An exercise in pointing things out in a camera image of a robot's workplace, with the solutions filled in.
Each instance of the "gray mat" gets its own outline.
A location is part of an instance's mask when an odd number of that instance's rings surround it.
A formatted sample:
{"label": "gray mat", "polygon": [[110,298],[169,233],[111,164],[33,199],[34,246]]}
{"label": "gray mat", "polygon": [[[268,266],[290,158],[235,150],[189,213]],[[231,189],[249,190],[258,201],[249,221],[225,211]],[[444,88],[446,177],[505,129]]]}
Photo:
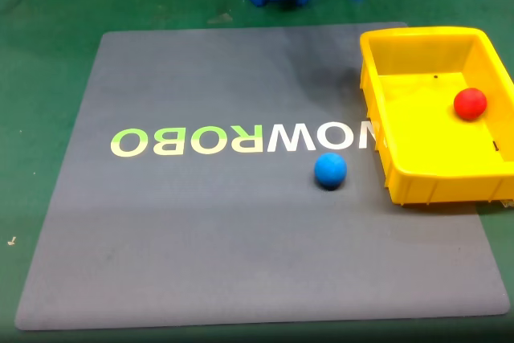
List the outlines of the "gray mat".
{"label": "gray mat", "polygon": [[[474,207],[393,205],[365,126],[361,136],[359,35],[397,25],[105,35],[16,325],[106,329],[507,312]],[[331,124],[318,136],[328,122],[351,132]],[[296,150],[293,141],[287,151],[278,136],[272,151],[274,125],[291,138],[297,124],[305,124],[312,143],[300,135]],[[263,152],[236,152],[232,145],[255,143],[233,144],[234,125],[250,135],[262,125]],[[191,145],[193,132],[206,126],[227,135],[218,153]],[[111,141],[130,128],[147,133],[149,143],[139,155],[118,157]],[[183,155],[155,154],[153,136],[163,128],[186,128]],[[137,144],[130,134],[120,148]],[[204,151],[218,136],[207,131],[194,144]],[[312,177],[326,146],[344,148],[337,151],[349,165],[344,187],[333,192]]]}

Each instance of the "ball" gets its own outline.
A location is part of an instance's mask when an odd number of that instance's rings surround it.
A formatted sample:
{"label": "ball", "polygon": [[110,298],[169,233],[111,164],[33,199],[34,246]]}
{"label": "ball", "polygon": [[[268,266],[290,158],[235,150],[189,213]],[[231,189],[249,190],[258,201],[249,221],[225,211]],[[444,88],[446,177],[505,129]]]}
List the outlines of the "ball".
{"label": "ball", "polygon": [[335,153],[320,156],[314,165],[314,175],[318,183],[325,189],[336,189],[346,178],[346,162]]}
{"label": "ball", "polygon": [[477,88],[466,88],[457,94],[453,107],[463,120],[476,120],[485,111],[487,98]]}

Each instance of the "green table surface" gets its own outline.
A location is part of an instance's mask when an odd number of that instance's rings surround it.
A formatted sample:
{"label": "green table surface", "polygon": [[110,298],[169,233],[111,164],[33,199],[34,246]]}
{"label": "green table surface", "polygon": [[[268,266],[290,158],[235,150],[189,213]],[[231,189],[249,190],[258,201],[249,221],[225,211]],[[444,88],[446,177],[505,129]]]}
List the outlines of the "green table surface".
{"label": "green table surface", "polygon": [[[0,341],[514,341],[505,316],[24,333],[14,315],[107,31],[406,22],[478,27],[514,73],[514,0],[0,0]],[[514,214],[479,206],[514,304]],[[16,237],[15,245],[8,241]]]}

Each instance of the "yellow plastic tray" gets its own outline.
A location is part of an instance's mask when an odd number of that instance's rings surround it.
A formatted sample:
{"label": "yellow plastic tray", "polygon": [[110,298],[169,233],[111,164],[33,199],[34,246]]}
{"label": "yellow plastic tray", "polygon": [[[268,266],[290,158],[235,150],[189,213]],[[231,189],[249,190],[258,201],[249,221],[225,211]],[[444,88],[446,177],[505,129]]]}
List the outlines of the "yellow plastic tray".
{"label": "yellow plastic tray", "polygon": [[[514,199],[514,87],[482,31],[370,31],[361,49],[361,89],[394,203]],[[487,97],[474,122],[453,109],[464,88]]]}

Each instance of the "blue ball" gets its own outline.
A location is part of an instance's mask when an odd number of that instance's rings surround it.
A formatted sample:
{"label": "blue ball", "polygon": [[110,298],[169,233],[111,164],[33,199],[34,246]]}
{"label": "blue ball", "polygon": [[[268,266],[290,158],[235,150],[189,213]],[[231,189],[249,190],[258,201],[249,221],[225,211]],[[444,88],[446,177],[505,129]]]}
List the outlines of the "blue ball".
{"label": "blue ball", "polygon": [[336,189],[346,178],[346,161],[339,154],[326,153],[314,165],[316,180],[325,189]]}

